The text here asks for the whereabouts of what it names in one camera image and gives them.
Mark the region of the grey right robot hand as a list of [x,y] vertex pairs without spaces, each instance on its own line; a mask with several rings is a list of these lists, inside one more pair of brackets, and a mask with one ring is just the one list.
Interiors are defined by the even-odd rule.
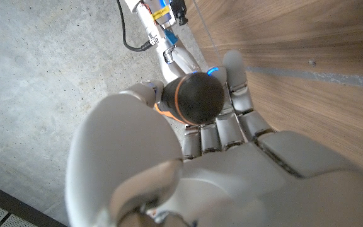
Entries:
[[144,25],[150,43],[155,47],[161,71],[167,82],[201,71],[193,55],[172,29],[176,19],[170,2],[139,1],[135,12]]

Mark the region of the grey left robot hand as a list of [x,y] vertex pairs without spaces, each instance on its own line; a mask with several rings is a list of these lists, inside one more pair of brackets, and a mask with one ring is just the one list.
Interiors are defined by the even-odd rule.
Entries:
[[363,169],[255,111],[238,51],[97,104],[66,173],[72,226],[363,226]]

